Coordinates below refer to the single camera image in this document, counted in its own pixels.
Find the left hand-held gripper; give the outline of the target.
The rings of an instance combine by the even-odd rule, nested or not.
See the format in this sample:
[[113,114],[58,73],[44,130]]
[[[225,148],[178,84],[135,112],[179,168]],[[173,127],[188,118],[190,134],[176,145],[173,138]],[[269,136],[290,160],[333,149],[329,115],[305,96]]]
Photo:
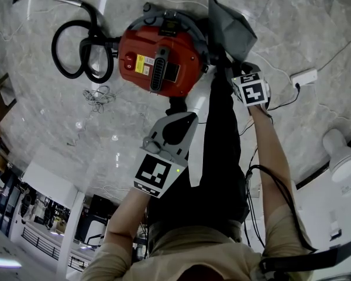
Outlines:
[[137,153],[133,187],[160,198],[188,166],[186,158],[197,126],[198,116],[194,112],[179,112],[159,119]]

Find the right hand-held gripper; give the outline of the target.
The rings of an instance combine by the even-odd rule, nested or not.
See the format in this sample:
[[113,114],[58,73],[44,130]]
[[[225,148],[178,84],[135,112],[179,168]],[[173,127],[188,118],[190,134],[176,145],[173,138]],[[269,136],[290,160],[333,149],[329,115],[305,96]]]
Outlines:
[[257,106],[267,109],[271,91],[260,67],[253,63],[249,65],[249,63],[244,62],[240,69],[241,76],[231,79],[238,100],[246,107]]

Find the grey dust bag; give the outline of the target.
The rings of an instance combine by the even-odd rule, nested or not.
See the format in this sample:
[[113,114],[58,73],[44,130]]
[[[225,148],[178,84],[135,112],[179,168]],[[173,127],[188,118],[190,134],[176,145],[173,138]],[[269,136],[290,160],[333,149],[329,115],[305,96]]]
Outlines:
[[257,42],[257,36],[246,18],[218,0],[208,0],[208,47],[218,55],[226,51],[234,60],[243,62]]

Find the person's right forearm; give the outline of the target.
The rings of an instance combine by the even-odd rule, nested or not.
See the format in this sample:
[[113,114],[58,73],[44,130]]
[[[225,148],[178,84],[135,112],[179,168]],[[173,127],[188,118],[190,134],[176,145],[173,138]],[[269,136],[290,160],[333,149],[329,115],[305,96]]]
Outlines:
[[[292,193],[290,168],[271,119],[257,106],[249,107],[254,121],[259,164],[278,177]],[[271,176],[260,172],[264,218],[268,219],[276,209],[286,204]]]

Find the person's left forearm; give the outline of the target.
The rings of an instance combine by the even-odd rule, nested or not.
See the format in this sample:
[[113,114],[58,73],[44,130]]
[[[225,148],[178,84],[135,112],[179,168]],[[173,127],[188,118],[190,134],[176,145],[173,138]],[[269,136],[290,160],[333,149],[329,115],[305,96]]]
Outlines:
[[136,188],[130,189],[108,222],[105,240],[132,243],[150,199],[149,194]]

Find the person's right leg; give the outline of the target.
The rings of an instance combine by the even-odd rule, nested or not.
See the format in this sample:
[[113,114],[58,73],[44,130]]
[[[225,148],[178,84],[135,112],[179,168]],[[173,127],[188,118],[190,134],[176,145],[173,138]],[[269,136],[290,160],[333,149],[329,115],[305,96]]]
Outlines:
[[248,215],[245,177],[239,166],[241,147],[233,110],[232,63],[225,52],[216,61],[204,133],[202,176],[192,202],[208,218],[242,223]]

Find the white power strip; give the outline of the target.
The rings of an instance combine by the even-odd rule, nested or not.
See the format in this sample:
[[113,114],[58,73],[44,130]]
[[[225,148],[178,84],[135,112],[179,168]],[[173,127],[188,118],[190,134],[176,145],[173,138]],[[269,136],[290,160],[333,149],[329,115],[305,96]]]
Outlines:
[[313,83],[316,81],[318,78],[318,70],[315,68],[311,68],[308,70],[304,70],[300,73],[293,74],[290,77],[290,81],[293,85],[293,87],[302,87],[304,85]]

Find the red vacuum cleaner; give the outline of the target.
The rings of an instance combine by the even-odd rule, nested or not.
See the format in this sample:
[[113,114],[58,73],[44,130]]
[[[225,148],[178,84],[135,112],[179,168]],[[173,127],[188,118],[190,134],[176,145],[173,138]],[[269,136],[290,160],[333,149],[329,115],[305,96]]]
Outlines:
[[208,71],[207,18],[145,3],[119,42],[119,72],[138,87],[185,97]]

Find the person's torso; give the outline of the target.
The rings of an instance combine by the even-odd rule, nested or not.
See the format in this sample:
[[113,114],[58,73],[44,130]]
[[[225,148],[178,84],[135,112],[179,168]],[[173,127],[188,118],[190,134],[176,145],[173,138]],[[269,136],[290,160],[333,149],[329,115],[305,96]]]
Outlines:
[[287,206],[277,209],[265,226],[263,253],[234,242],[208,227],[184,227],[166,233],[151,255],[136,263],[117,244],[103,244],[81,275],[81,281],[177,281],[193,266],[205,266],[224,279],[264,281],[259,269],[263,257],[308,254],[298,238],[293,215]]

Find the white box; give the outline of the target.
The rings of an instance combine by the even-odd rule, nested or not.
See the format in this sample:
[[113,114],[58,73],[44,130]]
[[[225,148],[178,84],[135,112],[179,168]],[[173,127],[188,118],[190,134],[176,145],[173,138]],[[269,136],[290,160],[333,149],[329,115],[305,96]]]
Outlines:
[[72,210],[82,207],[85,194],[70,181],[48,171],[36,162],[31,162],[22,181],[54,202]]

